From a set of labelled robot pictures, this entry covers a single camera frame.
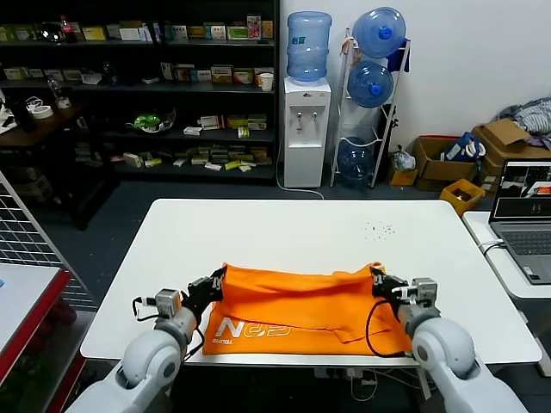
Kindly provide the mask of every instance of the water bottle rack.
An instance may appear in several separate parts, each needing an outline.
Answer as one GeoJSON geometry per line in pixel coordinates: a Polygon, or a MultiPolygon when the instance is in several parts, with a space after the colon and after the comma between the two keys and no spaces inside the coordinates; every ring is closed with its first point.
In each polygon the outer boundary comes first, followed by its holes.
{"type": "Polygon", "coordinates": [[[395,118],[395,109],[396,109],[396,95],[398,94],[398,87],[399,87],[399,80],[401,79],[402,73],[404,73],[404,69],[406,67],[406,61],[410,53],[410,44],[411,41],[408,40],[406,42],[406,45],[404,47],[401,47],[400,50],[404,51],[404,56],[400,62],[399,66],[399,72],[396,75],[395,82],[394,82],[394,91],[392,93],[391,101],[390,101],[390,110],[385,112],[383,106],[379,106],[378,108],[381,110],[385,118],[387,119],[387,123],[385,124],[385,130],[382,135],[382,137],[379,138],[377,131],[373,126],[371,126],[371,131],[373,132],[373,140],[371,142],[368,142],[366,144],[357,145],[353,144],[351,141],[349,141],[346,137],[344,137],[343,133],[343,126],[344,126],[344,107],[345,102],[348,99],[351,99],[349,93],[348,93],[348,81],[350,77],[350,71],[352,70],[352,67],[357,63],[355,61],[355,56],[359,55],[361,56],[360,47],[358,46],[358,42],[354,37],[351,35],[351,31],[349,28],[346,29],[345,34],[346,39],[344,40],[343,46],[341,48],[341,55],[342,55],[342,63],[341,63],[341,73],[338,83],[338,90],[337,90],[337,111],[338,111],[338,124],[337,129],[335,131],[334,137],[332,142],[334,143],[335,152],[333,153],[333,161],[331,163],[331,186],[335,183],[335,176],[339,174],[338,171],[338,165],[337,165],[337,156],[338,156],[338,147],[340,146],[340,143],[345,140],[350,145],[356,146],[356,147],[371,147],[372,145],[376,144],[377,142],[381,142],[381,146],[379,149],[379,153],[377,154],[377,158],[375,160],[375,169],[373,178],[371,179],[371,182],[369,183],[369,187],[373,188],[375,186],[375,180],[377,178],[379,168],[381,166],[381,160],[382,155],[384,152],[385,145],[387,143],[388,135],[390,134],[390,130],[392,129],[395,118]]]}

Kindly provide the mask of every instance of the white table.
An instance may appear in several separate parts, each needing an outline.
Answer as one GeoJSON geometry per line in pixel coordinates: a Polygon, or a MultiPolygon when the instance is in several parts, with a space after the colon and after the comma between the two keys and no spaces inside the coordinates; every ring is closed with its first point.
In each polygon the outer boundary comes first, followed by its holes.
{"type": "MultiPolygon", "coordinates": [[[[498,236],[488,224],[489,218],[490,213],[466,212],[463,214],[463,222],[477,244],[489,243],[498,239],[498,236]]],[[[493,248],[488,251],[486,258],[501,280],[503,287],[512,297],[517,299],[551,299],[551,285],[534,286],[530,284],[507,250],[493,248]]]]}
{"type": "MultiPolygon", "coordinates": [[[[498,239],[488,224],[489,218],[490,213],[467,212],[463,215],[463,222],[476,243],[489,243],[498,239]]],[[[530,284],[507,250],[500,248],[489,250],[486,259],[511,297],[515,299],[551,299],[551,285],[530,284]]],[[[529,324],[536,337],[536,342],[542,350],[543,356],[538,365],[546,377],[551,377],[551,358],[538,337],[551,328],[549,314],[551,314],[551,305],[546,305],[540,310],[539,317],[529,324]]]]}
{"type": "MultiPolygon", "coordinates": [[[[161,288],[186,289],[223,262],[312,274],[383,262],[401,278],[438,282],[437,306],[465,327],[485,363],[540,360],[534,337],[452,207],[440,200],[157,200],[81,347],[120,359],[151,323],[131,301],[161,288]]],[[[207,310],[201,328],[207,326],[207,310]]],[[[199,342],[198,337],[192,347],[199,342]]],[[[198,352],[190,362],[256,366],[414,366],[408,358],[198,352]]]]}

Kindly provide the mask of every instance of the tape roll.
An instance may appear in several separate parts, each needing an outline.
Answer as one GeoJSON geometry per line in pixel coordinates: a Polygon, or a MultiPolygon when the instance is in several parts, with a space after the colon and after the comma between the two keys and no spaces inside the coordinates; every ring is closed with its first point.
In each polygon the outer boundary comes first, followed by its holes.
{"type": "Polygon", "coordinates": [[[35,119],[45,119],[53,115],[51,106],[39,106],[31,110],[31,114],[35,119]]]}

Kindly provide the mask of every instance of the black cable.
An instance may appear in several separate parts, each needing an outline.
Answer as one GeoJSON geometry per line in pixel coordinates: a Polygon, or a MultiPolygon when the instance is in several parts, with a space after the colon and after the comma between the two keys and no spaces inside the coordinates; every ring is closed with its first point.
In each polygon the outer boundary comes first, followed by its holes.
{"type": "Polygon", "coordinates": [[[141,321],[151,320],[152,318],[168,318],[167,316],[161,315],[161,314],[152,314],[151,316],[140,318],[138,317],[138,309],[136,308],[136,304],[138,303],[142,303],[141,297],[136,297],[135,299],[132,300],[132,312],[134,313],[134,316],[136,317],[137,321],[141,322],[141,321]]]}
{"type": "Polygon", "coordinates": [[[482,253],[483,256],[486,256],[486,254],[488,253],[489,250],[493,249],[493,248],[505,248],[505,244],[504,243],[495,243],[494,245],[490,245],[488,248],[486,248],[486,250],[482,253]]]}
{"type": "Polygon", "coordinates": [[[199,333],[199,336],[201,336],[201,343],[199,343],[197,347],[195,347],[193,350],[191,350],[189,353],[185,355],[185,357],[183,358],[184,361],[189,360],[195,353],[199,351],[201,347],[205,345],[205,336],[203,335],[202,331],[199,329],[195,329],[195,330],[199,333]]]}
{"type": "Polygon", "coordinates": [[[383,358],[404,357],[406,353],[404,353],[403,351],[399,351],[398,353],[392,353],[392,354],[379,353],[377,350],[373,348],[373,346],[371,345],[371,341],[369,340],[369,325],[371,324],[371,317],[375,313],[375,309],[379,305],[383,305],[383,304],[390,304],[390,301],[383,299],[381,301],[377,301],[375,305],[371,307],[371,311],[369,312],[369,315],[368,315],[368,321],[365,323],[365,341],[368,343],[368,347],[371,350],[371,353],[373,353],[378,357],[383,357],[383,358]]]}

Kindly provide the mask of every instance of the cardboard box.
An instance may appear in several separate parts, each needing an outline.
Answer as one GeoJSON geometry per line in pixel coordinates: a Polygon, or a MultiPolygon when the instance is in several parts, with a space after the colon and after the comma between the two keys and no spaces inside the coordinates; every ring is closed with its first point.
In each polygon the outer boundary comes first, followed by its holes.
{"type": "Polygon", "coordinates": [[[425,180],[447,182],[463,178],[472,180],[476,174],[476,163],[439,160],[440,154],[453,143],[453,139],[419,137],[412,153],[417,161],[418,176],[425,180]]]}
{"type": "Polygon", "coordinates": [[[494,164],[503,166],[505,159],[511,158],[551,159],[551,151],[548,151],[546,148],[538,148],[530,146],[520,140],[512,140],[526,133],[514,123],[512,123],[512,125],[516,128],[513,128],[515,132],[511,131],[512,126],[511,124],[507,126],[507,122],[500,124],[498,127],[490,125],[491,124],[475,127],[473,129],[473,135],[482,141],[486,148],[486,159],[491,160],[494,164]]]}
{"type": "Polygon", "coordinates": [[[390,165],[388,183],[391,186],[410,187],[415,183],[418,172],[418,170],[396,170],[393,165],[390,165]]]}
{"type": "Polygon", "coordinates": [[[415,188],[419,191],[441,192],[444,188],[450,185],[451,181],[437,181],[434,179],[417,178],[415,188]]]}
{"type": "Polygon", "coordinates": [[[490,158],[485,158],[482,161],[481,171],[480,171],[480,184],[494,184],[499,181],[501,177],[501,171],[503,166],[495,164],[490,158]]]}

